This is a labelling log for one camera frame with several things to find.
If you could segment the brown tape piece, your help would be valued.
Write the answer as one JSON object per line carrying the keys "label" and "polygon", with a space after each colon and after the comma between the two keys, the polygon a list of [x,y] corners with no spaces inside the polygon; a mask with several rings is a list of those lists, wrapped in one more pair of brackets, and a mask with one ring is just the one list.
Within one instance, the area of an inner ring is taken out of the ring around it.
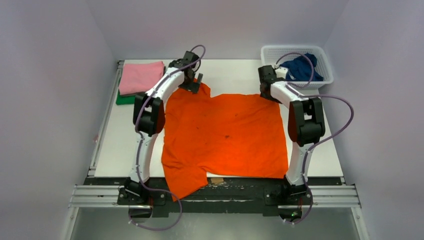
{"label": "brown tape piece", "polygon": [[210,178],[210,183],[212,185],[220,185],[223,184],[225,182],[223,177],[211,177]]}

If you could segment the orange t shirt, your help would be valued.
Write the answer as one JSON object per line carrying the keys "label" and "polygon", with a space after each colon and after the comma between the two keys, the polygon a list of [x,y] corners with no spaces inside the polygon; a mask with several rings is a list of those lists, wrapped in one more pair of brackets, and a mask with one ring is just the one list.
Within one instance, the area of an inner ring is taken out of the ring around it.
{"label": "orange t shirt", "polygon": [[288,150],[278,103],[258,94],[211,96],[176,90],[165,107],[161,162],[175,199],[208,184],[207,174],[249,178],[285,176]]}

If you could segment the aluminium frame rail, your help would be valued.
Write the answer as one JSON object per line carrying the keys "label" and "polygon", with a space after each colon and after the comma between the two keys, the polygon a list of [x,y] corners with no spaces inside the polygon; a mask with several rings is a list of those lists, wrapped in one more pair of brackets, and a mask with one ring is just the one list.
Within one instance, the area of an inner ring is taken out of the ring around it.
{"label": "aluminium frame rail", "polygon": [[[317,208],[359,208],[360,199],[353,185],[313,185],[313,206]],[[70,208],[127,208],[118,204],[116,185],[76,185]]]}

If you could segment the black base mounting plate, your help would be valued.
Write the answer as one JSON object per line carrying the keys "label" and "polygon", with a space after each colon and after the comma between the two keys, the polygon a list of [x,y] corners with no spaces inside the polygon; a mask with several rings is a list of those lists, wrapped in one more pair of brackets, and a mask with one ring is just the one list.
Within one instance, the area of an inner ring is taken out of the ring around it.
{"label": "black base mounting plate", "polygon": [[334,177],[312,179],[310,191],[289,195],[279,179],[271,178],[224,178],[222,183],[209,183],[181,199],[173,201],[172,196],[163,190],[168,189],[164,178],[152,178],[147,186],[160,189],[150,196],[139,197],[134,193],[124,193],[124,178],[88,177],[86,186],[112,186],[119,206],[129,205],[137,218],[152,216],[166,218],[170,213],[202,214],[262,214],[265,217],[280,216],[287,219],[299,219],[302,216],[301,204],[310,204],[318,200],[321,192],[331,194],[341,181]]}

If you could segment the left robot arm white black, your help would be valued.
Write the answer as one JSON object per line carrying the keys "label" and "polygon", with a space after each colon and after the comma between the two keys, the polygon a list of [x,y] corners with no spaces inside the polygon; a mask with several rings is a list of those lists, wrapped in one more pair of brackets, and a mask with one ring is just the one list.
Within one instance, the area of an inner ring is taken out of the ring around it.
{"label": "left robot arm white black", "polygon": [[119,188],[118,204],[143,205],[149,202],[155,189],[149,187],[147,182],[151,176],[154,145],[166,123],[165,103],[178,88],[198,93],[203,75],[196,74],[195,68],[200,64],[201,59],[173,60],[151,89],[135,96],[133,123],[138,134],[136,154],[130,173]]}

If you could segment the folded green t shirt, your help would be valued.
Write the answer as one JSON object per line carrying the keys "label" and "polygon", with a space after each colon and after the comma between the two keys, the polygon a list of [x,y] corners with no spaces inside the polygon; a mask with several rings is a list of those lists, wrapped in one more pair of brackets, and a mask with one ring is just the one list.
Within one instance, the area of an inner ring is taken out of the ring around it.
{"label": "folded green t shirt", "polygon": [[120,90],[117,91],[115,104],[117,106],[133,105],[135,103],[135,94],[121,94]]}

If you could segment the blue t shirt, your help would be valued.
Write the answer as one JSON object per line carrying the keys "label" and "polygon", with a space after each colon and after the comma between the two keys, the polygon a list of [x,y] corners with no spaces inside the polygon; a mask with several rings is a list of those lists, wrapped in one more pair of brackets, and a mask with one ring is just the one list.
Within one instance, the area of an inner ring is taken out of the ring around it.
{"label": "blue t shirt", "polygon": [[[315,67],[317,66],[317,58],[314,54],[311,53],[305,53],[304,54],[309,61],[312,63],[314,67],[313,71],[313,77],[312,82],[323,82],[324,77],[321,76],[316,70]],[[311,66],[303,56],[298,56],[294,58],[293,60],[285,61],[279,65],[280,67],[287,68],[288,69],[288,75],[286,76],[286,79],[293,82],[308,82],[311,74],[312,69]]]}

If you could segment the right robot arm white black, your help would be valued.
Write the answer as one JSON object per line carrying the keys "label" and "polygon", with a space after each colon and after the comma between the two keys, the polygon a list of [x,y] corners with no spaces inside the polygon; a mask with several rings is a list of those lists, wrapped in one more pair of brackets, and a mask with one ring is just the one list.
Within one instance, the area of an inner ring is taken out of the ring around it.
{"label": "right robot arm white black", "polygon": [[271,65],[259,67],[258,76],[260,96],[288,109],[287,131],[292,150],[280,195],[284,200],[299,198],[308,191],[313,146],[326,132],[322,101],[318,97],[302,95],[290,82],[278,77]]}

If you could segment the white plastic basket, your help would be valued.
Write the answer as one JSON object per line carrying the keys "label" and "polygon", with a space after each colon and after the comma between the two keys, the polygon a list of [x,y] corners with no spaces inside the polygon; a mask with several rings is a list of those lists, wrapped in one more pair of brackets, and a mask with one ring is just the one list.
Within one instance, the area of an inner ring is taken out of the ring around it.
{"label": "white plastic basket", "polygon": [[[313,54],[317,58],[315,70],[324,77],[324,81],[312,81],[314,67],[310,60],[304,55]],[[333,83],[334,77],[330,62],[324,50],[314,45],[265,45],[260,50],[260,58],[263,65],[272,65],[274,68],[283,62],[291,61],[299,56],[304,57],[310,64],[311,76],[309,81],[290,81],[302,86],[305,90],[317,90],[325,85]]]}

